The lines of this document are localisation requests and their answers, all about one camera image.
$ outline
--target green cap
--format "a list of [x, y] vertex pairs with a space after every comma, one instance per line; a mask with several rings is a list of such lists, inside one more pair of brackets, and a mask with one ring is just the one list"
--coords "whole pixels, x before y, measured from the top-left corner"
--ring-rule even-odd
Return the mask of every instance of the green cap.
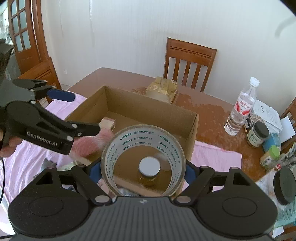
[[279, 149], [275, 145], [272, 145], [268, 151], [269, 151], [270, 157], [273, 160], [276, 158], [279, 158]]

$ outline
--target pink cloth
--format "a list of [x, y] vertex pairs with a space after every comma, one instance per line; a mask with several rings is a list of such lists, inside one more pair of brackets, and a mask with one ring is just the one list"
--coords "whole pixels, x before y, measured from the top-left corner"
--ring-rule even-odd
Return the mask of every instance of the pink cloth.
[[[75, 94], [73, 102], [54, 100], [46, 109], [64, 120], [85, 99], [85, 97]], [[4, 194], [9, 203], [33, 180], [33, 176], [40, 173], [45, 158], [56, 162], [57, 167], [72, 162], [69, 156], [47, 150], [25, 140], [11, 157], [4, 158], [6, 174]], [[2, 169], [3, 167], [0, 165], [0, 189], [2, 189], [3, 183]]]
[[[213, 146], [204, 142], [195, 141], [191, 162], [197, 166], [209, 166], [217, 172], [228, 172], [231, 167], [242, 167], [242, 155], [235, 151], [226, 151], [217, 146]], [[187, 182], [184, 183], [183, 189], [188, 187]]]

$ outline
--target wooden door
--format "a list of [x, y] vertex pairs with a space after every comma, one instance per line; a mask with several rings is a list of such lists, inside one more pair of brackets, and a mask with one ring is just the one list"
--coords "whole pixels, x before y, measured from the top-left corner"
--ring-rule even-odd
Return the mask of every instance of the wooden door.
[[15, 57], [23, 74], [41, 62], [38, 53], [30, 0], [8, 0], [9, 30]]

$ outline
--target crumpled brown package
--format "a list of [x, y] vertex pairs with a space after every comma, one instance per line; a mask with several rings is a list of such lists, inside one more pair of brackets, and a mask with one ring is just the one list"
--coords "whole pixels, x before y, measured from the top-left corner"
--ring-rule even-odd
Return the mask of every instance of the crumpled brown package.
[[157, 77], [146, 90], [146, 96], [172, 103], [177, 91], [177, 82]]

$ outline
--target door glass pane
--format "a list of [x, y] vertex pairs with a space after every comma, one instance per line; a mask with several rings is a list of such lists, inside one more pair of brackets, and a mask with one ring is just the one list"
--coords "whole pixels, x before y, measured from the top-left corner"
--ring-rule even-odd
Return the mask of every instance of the door glass pane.
[[17, 16], [12, 19], [12, 25], [13, 25], [13, 32], [16, 34], [18, 33], [18, 22], [17, 22]]
[[11, 4], [11, 16], [17, 13], [17, 0], [14, 0]]
[[20, 35], [15, 36], [15, 42], [17, 44], [17, 50], [22, 51], [22, 42], [20, 40]]
[[20, 13], [20, 28], [24, 29], [25, 27], [27, 27], [26, 11], [22, 11]]
[[24, 41], [25, 49], [31, 48], [28, 30], [26, 30], [25, 32], [22, 33], [22, 39]]
[[19, 11], [25, 7], [25, 0], [19, 0]]

